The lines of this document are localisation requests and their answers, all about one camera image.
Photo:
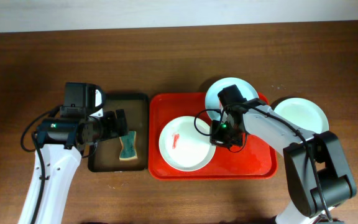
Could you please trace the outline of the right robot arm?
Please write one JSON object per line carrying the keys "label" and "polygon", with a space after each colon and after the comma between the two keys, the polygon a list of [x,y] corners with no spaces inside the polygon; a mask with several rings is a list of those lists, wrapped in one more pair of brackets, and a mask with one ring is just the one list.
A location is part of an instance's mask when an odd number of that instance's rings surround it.
{"label": "right robot arm", "polygon": [[279,116],[259,98],[248,100],[236,85],[218,91],[222,109],[211,125],[211,144],[244,147],[254,135],[281,154],[291,202],[275,223],[333,222],[331,210],[356,196],[357,187],[338,137],[315,133]]}

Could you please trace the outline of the green and yellow sponge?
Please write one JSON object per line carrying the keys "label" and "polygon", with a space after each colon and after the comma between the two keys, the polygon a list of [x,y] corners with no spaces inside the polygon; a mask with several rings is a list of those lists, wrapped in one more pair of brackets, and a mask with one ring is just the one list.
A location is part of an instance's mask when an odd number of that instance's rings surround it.
{"label": "green and yellow sponge", "polygon": [[136,132],[129,131],[127,135],[119,138],[122,149],[120,151],[120,161],[131,161],[137,159],[136,151]]}

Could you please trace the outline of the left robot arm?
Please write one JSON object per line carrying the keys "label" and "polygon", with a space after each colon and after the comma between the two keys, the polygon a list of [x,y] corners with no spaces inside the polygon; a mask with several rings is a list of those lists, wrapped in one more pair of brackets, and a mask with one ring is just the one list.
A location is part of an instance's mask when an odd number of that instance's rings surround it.
{"label": "left robot arm", "polygon": [[19,223],[61,223],[86,146],[128,133],[123,109],[105,112],[106,95],[91,83],[67,82],[64,102],[34,119],[34,171]]}

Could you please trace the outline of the white plate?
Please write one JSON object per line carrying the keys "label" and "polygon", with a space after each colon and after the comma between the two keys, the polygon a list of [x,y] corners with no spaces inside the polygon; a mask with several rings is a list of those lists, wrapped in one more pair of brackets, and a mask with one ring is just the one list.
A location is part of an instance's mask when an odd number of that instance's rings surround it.
{"label": "white plate", "polygon": [[183,172],[200,170],[211,162],[216,147],[205,134],[209,125],[193,116],[181,116],[168,122],[162,129],[158,148],[163,160]]}

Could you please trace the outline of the mint green plate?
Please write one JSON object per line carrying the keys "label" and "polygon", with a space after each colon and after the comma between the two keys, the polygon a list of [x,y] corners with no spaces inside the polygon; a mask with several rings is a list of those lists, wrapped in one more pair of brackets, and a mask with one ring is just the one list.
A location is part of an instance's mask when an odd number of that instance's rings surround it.
{"label": "mint green plate", "polygon": [[304,98],[289,98],[281,101],[274,112],[291,123],[315,133],[329,130],[324,111],[315,103]]}

